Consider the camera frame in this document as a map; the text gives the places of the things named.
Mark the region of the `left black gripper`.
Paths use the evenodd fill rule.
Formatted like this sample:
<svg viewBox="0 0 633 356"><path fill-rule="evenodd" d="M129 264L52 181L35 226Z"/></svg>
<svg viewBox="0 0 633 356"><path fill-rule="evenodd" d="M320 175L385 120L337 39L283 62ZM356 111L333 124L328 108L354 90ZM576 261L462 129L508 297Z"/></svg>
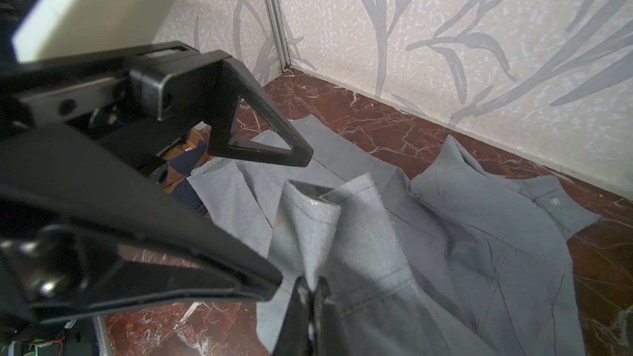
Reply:
<svg viewBox="0 0 633 356"><path fill-rule="evenodd" d="M219 113L228 59L168 43L2 74L2 312L47 324L275 295L277 268L143 174Z"/></svg>

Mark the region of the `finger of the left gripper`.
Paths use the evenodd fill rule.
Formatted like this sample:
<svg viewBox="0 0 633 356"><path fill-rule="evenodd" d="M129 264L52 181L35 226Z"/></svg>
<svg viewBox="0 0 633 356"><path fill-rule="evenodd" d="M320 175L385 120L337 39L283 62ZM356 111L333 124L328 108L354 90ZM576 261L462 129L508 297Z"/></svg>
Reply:
<svg viewBox="0 0 633 356"><path fill-rule="evenodd" d="M208 154L216 158L305 167L313 148L237 59L220 63L211 114Z"/></svg>

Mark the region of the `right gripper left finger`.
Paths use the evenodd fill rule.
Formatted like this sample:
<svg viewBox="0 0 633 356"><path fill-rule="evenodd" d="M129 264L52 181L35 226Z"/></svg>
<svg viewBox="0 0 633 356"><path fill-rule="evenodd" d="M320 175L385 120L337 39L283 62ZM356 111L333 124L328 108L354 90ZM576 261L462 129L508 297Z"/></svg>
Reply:
<svg viewBox="0 0 633 356"><path fill-rule="evenodd" d="M296 279L273 356L310 356L313 293L304 277Z"/></svg>

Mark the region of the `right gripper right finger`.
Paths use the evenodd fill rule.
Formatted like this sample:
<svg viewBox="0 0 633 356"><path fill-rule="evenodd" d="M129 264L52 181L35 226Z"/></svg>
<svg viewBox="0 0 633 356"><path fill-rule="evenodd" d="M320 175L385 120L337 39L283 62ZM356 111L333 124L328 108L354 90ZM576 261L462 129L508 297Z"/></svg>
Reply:
<svg viewBox="0 0 633 356"><path fill-rule="evenodd" d="M319 278L313 298L313 354L351 355L329 283Z"/></svg>

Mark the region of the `grey long sleeve shirt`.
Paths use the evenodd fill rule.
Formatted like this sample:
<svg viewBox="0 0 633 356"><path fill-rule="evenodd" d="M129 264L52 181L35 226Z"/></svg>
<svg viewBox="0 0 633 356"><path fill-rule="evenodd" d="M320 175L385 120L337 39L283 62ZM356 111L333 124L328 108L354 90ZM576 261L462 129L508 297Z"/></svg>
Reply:
<svg viewBox="0 0 633 356"><path fill-rule="evenodd" d="M273 349L298 277L325 278L356 355L582 355L567 241L600 217L555 176L486 172L453 137L409 178L309 116L308 166L216 158L188 181L283 275L257 307Z"/></svg>

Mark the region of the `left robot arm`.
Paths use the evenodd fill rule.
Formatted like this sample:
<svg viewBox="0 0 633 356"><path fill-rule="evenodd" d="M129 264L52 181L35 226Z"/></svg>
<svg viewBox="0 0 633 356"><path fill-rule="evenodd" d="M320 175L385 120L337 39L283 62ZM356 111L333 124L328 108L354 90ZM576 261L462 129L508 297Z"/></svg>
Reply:
<svg viewBox="0 0 633 356"><path fill-rule="evenodd" d="M1 311L19 322L181 300L267 301L277 268L162 191L200 122L219 158L306 166L313 150L238 59L154 44L176 0L2 0Z"/></svg>

